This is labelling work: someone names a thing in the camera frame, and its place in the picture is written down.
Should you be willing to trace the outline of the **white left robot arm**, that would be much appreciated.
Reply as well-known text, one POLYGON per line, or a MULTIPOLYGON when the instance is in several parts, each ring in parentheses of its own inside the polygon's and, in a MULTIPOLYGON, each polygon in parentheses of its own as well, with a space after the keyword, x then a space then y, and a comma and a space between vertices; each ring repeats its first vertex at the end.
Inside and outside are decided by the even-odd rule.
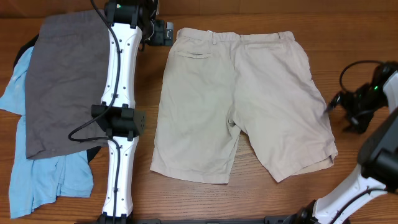
POLYGON ((132 223, 134 153, 145 128, 146 114, 135 109, 134 74, 138 52, 146 45, 171 46, 174 25, 158 20, 158 1, 109 1, 106 87, 91 115, 105 132, 109 147, 106 200, 97 223, 132 223))

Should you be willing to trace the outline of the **beige khaki shorts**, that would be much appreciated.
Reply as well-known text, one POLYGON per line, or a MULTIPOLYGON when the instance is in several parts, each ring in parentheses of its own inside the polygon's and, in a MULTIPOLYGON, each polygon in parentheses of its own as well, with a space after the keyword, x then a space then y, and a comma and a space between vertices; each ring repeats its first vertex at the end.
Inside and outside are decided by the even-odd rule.
POLYGON ((338 151, 325 108, 292 32, 180 29, 164 70, 150 169, 226 184, 241 133, 277 182, 327 169, 338 151))

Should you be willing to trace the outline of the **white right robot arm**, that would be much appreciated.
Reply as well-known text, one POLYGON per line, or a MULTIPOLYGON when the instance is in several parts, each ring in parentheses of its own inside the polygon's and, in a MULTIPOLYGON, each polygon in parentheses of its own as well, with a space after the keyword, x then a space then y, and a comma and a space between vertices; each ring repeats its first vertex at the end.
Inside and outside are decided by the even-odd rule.
POLYGON ((348 223, 349 217, 372 199, 397 193, 397 62, 375 61, 371 82, 355 91, 345 87, 326 110, 338 105, 346 111, 346 131, 364 133, 375 112, 383 107, 389 116, 364 142, 352 173, 328 195, 314 200, 284 223, 348 223))

